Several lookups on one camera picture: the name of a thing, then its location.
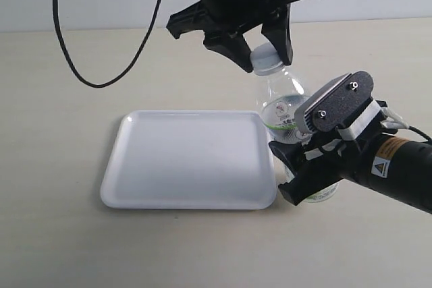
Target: wire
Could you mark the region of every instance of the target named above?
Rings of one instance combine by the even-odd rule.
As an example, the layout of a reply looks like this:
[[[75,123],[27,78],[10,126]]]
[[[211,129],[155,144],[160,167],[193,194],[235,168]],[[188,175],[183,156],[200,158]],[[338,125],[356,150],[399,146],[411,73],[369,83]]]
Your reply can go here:
[[[432,144],[432,138],[429,135],[427,135],[425,132],[422,132],[421,130],[419,130],[418,128],[416,128],[414,126],[410,126],[410,128],[408,128],[408,129],[410,131],[413,131],[414,133],[417,133],[418,135],[422,136],[423,138],[425,138],[429,144]]]
[[[89,87],[92,87],[92,88],[98,88],[99,89],[99,88],[108,87],[108,86],[116,83],[120,79],[122,79],[133,68],[133,66],[137,62],[139,56],[141,55],[141,52],[142,52],[142,50],[143,50],[143,48],[144,48],[147,40],[150,37],[150,34],[151,34],[152,30],[153,30],[153,27],[155,26],[156,17],[157,17],[157,13],[159,11],[159,7],[161,6],[161,2],[162,2],[162,0],[157,0],[156,1],[155,10],[153,12],[153,16],[151,18],[150,25],[148,26],[147,33],[145,34],[144,39],[142,40],[141,45],[138,48],[138,51],[136,52],[134,58],[131,60],[131,62],[125,68],[125,70],[123,70],[122,73],[120,73],[114,79],[109,80],[108,82],[105,82],[103,84],[93,84],[92,82],[87,81],[86,79],[84,79],[84,77],[81,76],[81,74],[75,68],[75,65],[72,62],[72,59],[70,58],[70,55],[69,55],[69,52],[67,50],[65,41],[63,39],[63,34],[61,33],[61,28],[60,28],[60,22],[59,22],[59,1],[58,0],[53,0],[53,21],[54,21],[55,33],[57,35],[57,39],[59,40],[61,50],[63,51],[63,54],[64,54],[64,56],[66,58],[67,64],[69,65],[69,67],[72,70],[72,72],[74,73],[74,75],[78,78],[78,80],[80,80],[86,86],[89,86]]]

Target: table surface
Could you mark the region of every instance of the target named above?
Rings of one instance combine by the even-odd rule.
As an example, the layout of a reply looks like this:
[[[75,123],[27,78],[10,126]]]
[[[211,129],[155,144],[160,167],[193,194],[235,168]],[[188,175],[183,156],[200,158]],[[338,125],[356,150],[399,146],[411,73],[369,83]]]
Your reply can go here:
[[[77,68],[104,82],[143,34],[65,39]],[[375,98],[432,134],[432,19],[294,24],[292,38],[293,70],[312,89],[366,70]],[[0,286],[429,286],[429,215],[348,181],[320,204],[293,207],[279,195],[254,212],[102,204],[101,180],[127,113],[254,109],[253,76],[202,39],[156,30],[129,76],[95,90],[73,77],[53,32],[0,34]],[[253,47],[265,41],[258,30],[247,39]]]

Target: white tray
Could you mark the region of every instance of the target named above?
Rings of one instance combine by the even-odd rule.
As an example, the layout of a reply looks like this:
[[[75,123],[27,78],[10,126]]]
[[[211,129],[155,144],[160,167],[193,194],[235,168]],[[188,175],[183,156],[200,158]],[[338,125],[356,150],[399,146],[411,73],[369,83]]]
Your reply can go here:
[[[252,111],[134,111],[101,186],[112,208],[268,207],[276,197],[268,135]]]

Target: plastic bottle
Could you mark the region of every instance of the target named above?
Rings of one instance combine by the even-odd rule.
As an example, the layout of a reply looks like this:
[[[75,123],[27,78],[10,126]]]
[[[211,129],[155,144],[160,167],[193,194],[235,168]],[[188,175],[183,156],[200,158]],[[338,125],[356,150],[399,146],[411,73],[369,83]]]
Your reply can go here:
[[[296,127],[294,112],[308,99],[304,84],[284,65],[270,42],[257,47],[250,55],[256,75],[256,104],[271,137],[282,143],[308,142],[310,134]],[[294,178],[285,166],[287,181]],[[322,202],[335,194],[338,183],[313,194],[306,202]]]

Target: white bottle cap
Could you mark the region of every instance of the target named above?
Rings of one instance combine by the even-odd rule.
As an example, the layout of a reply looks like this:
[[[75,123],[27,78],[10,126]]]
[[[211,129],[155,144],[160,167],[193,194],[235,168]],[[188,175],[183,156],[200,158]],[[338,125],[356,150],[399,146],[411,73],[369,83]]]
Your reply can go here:
[[[270,42],[264,43],[253,50],[250,54],[250,61],[257,76],[274,74],[279,71],[275,67],[283,65],[275,47]]]

